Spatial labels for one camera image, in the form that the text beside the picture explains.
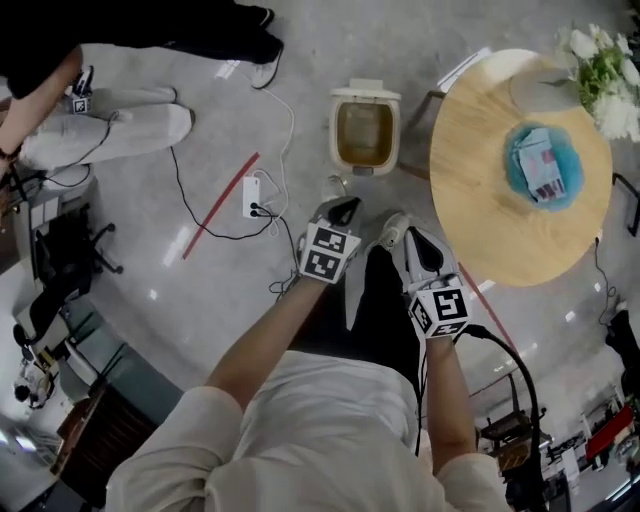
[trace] white pants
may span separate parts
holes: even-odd
[[[169,87],[96,89],[89,115],[68,114],[58,105],[27,137],[20,162],[32,169],[52,170],[168,148],[184,139],[193,125],[189,109],[173,104],[175,100],[176,93]],[[100,144],[112,114],[109,136]]]

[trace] table leg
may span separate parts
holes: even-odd
[[[425,113],[427,112],[429,105],[431,104],[431,100],[433,98],[444,99],[445,97],[446,97],[446,93],[442,91],[427,92],[426,96],[422,100],[422,103],[420,103],[420,105],[416,109],[413,116],[411,116],[411,119],[409,120],[409,122],[403,128],[402,134],[405,135],[411,132],[418,125],[418,123],[422,120]],[[416,167],[414,165],[407,164],[406,162],[402,162],[402,161],[398,162],[398,167],[403,171],[408,172],[409,174],[412,174],[413,176],[429,181],[429,178],[430,178],[429,169]]]

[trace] blue plate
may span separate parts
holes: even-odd
[[[520,168],[519,162],[514,158],[517,154],[516,145],[531,133],[535,128],[547,128],[549,140],[553,148],[560,176],[564,183],[566,195],[559,199],[552,199],[546,203],[539,203],[531,196],[527,187],[527,180]],[[571,145],[571,137],[563,128],[557,126],[545,126],[539,123],[524,123],[516,127],[507,137],[505,146],[505,166],[507,168],[507,180],[511,189],[527,199],[532,205],[541,210],[559,212],[569,208],[584,186],[584,174],[580,155]]]

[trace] beige shirt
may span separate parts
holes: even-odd
[[[108,512],[509,511],[485,455],[428,474],[411,384],[389,368],[288,352],[243,416],[188,391],[113,474]]]

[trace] gray floor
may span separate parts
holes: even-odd
[[[464,58],[484,46],[494,50],[554,50],[560,26],[597,22],[625,30],[629,20],[623,0],[273,0],[279,18],[274,32],[286,41],[286,52],[272,91],[291,105],[296,129],[287,157],[291,205],[287,212],[297,236],[319,203],[319,190],[332,174],[328,153],[329,93],[350,78],[384,79],[403,95],[409,115],[424,92]],[[179,102],[197,115],[193,132],[176,147],[189,202],[203,218],[227,183],[254,153],[256,167],[280,184],[278,155],[289,129],[285,108],[254,92],[235,72],[214,79],[221,63],[166,50],[127,50],[90,46],[86,60],[96,66],[96,84],[113,87],[171,85]],[[242,66],[245,72],[250,68]],[[403,147],[403,158],[424,160],[429,123]],[[638,150],[614,145],[616,168],[640,181]],[[272,281],[289,275],[290,249],[284,235],[263,235],[241,242],[204,236],[186,261],[175,240],[194,233],[176,184],[168,151],[96,166],[98,210],[115,222],[118,232],[108,252],[125,268],[123,276],[105,275],[92,299],[124,339],[176,384],[200,382],[224,351],[273,302]],[[374,217],[403,207],[439,232],[429,184],[401,172],[354,185]],[[605,223],[601,263],[612,283],[630,299],[633,321],[640,328],[637,291],[640,240],[624,230],[628,197],[613,192]],[[210,227],[243,234],[256,222],[241,217],[241,189],[236,189]],[[350,309],[357,301],[362,264],[352,270]],[[482,276],[475,276],[483,282]],[[619,373],[618,362],[603,348],[604,330],[597,317],[604,303],[604,283],[590,252],[569,272],[551,283],[527,289],[494,286],[487,298],[495,307],[554,410],[548,430],[566,435],[582,404],[592,400]],[[476,319],[491,324],[477,301]],[[575,312],[567,322],[565,315]],[[508,371],[509,361],[481,342],[464,340],[459,351],[472,391]],[[504,401],[503,380],[474,397],[479,416]]]

